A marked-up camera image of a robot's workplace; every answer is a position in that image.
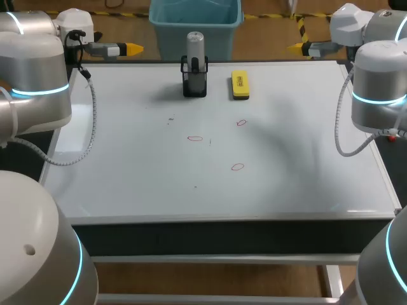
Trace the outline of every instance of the eraser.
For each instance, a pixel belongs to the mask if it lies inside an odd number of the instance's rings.
[[[246,71],[233,71],[231,73],[231,85],[235,100],[247,100],[249,98],[249,77]]]

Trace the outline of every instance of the black pen holder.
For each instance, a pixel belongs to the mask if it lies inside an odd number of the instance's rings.
[[[183,91],[185,97],[206,97],[208,72],[208,57],[205,56],[205,70],[192,69],[188,71],[186,55],[181,57],[181,72],[183,74]]]

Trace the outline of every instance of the blue plastic bin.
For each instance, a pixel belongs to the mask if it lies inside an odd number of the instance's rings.
[[[230,60],[233,36],[244,14],[240,0],[151,0],[149,20],[162,60],[181,60],[192,31],[205,36],[209,61]]]

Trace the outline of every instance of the red ink mark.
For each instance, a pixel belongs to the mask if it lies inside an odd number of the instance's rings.
[[[245,125],[246,123],[247,123],[247,121],[245,119],[242,119],[239,122],[237,122],[237,126],[242,126],[242,125]]]
[[[197,135],[194,135],[192,137],[188,137],[188,140],[194,141],[194,142],[199,142],[199,141],[202,141],[203,139],[204,139],[203,137],[199,137]]]
[[[231,170],[241,170],[241,169],[243,169],[243,167],[244,167],[243,163],[236,163],[235,165],[233,165],[231,167]]]

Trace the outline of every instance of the brown floor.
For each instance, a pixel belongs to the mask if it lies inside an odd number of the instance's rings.
[[[109,5],[120,0],[109,0]],[[299,0],[298,13],[332,13],[344,0]],[[364,10],[387,8],[387,0],[350,1]],[[118,9],[105,9],[103,0],[15,0],[16,10],[61,11],[71,7],[89,11],[148,12],[149,0],[125,0]],[[242,0],[245,14],[287,13],[286,0]],[[160,59],[153,26],[146,18],[93,16],[95,30],[103,33],[101,42],[128,42],[144,46],[137,59]],[[308,17],[305,29],[310,41],[329,40],[325,18]],[[235,33],[233,59],[275,60],[303,57],[287,52],[301,42],[295,20],[249,19]],[[330,58],[345,58],[344,51]],[[317,266],[200,265],[200,264],[97,264],[100,292],[140,294],[216,295],[326,295]],[[342,266],[344,287],[353,280],[355,267]]]

